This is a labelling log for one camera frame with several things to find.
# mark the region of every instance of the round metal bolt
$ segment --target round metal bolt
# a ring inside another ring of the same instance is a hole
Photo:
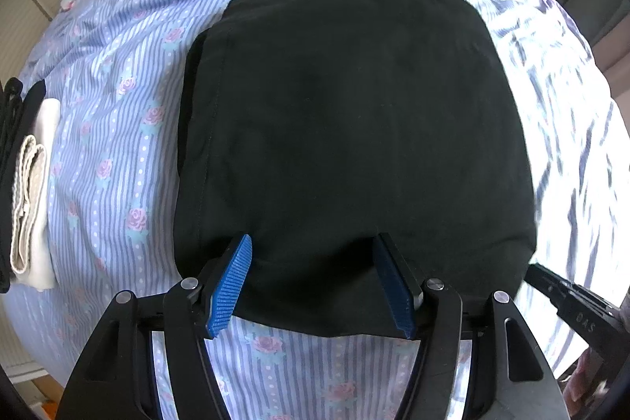
[[[130,302],[130,300],[131,300],[131,293],[128,290],[124,290],[116,294],[116,302],[119,305],[124,305],[125,303]]]
[[[429,278],[426,281],[426,286],[431,290],[442,290],[444,288],[444,282],[439,278]]]
[[[508,294],[506,292],[503,292],[503,290],[497,290],[494,293],[494,298],[495,301],[499,302],[499,303],[509,303],[510,302],[510,296],[508,296]]]
[[[185,290],[193,290],[199,285],[197,278],[185,278],[182,279],[182,288]]]

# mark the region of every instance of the black cloth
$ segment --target black cloth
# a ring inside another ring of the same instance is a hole
[[[37,81],[22,100],[22,83],[15,77],[0,87],[0,293],[9,290],[11,279],[11,207],[18,152],[31,133],[46,96],[46,84]]]
[[[514,295],[533,255],[521,121],[464,0],[233,0],[188,55],[179,130],[178,270],[249,233],[242,318],[400,337],[383,231],[461,294]]]

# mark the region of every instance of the blue ribbed pad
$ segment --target blue ribbed pad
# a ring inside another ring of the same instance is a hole
[[[411,339],[416,331],[411,292],[402,280],[391,255],[378,239],[372,245],[372,258],[396,327],[404,333],[407,339]]]
[[[250,264],[251,237],[244,235],[212,295],[208,332],[213,337],[228,326]]]

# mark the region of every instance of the bed sheet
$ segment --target bed sheet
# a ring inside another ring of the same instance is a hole
[[[27,85],[44,78],[48,96],[62,104],[47,198],[59,286],[43,293],[14,286],[5,304],[27,350],[61,383],[117,291],[162,293],[180,278],[172,216],[183,67],[195,36],[229,1],[80,0],[51,23],[20,75]],[[629,281],[630,138],[606,80],[554,0],[467,1],[486,22],[521,115],[536,196],[534,261],[621,302]],[[516,303],[554,371],[562,372],[584,343],[527,285]],[[233,318],[209,352],[235,419],[336,418],[340,403],[341,418],[386,418],[392,407],[386,400],[370,411],[355,410],[361,390],[376,394],[376,382],[365,381],[369,372],[354,383],[345,376],[335,381],[330,362],[320,361],[314,363],[319,380],[291,389],[291,375],[275,370],[288,363],[298,368],[282,347],[332,354],[340,343]],[[403,358],[411,357],[394,340],[358,337],[348,344],[361,361],[394,354],[403,368]],[[163,412],[175,418],[158,334],[154,351]],[[464,367],[452,418],[461,412]],[[254,375],[269,369],[270,386],[288,390],[282,399],[287,411],[275,409],[278,397],[248,393]],[[299,400],[305,390],[317,397],[316,409]]]

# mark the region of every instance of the folded white cloth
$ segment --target folded white cloth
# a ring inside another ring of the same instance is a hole
[[[48,225],[48,172],[61,104],[46,98],[40,106],[33,134],[28,135],[18,154],[13,184],[13,233],[11,269],[15,283],[39,291],[56,285],[46,229]]]

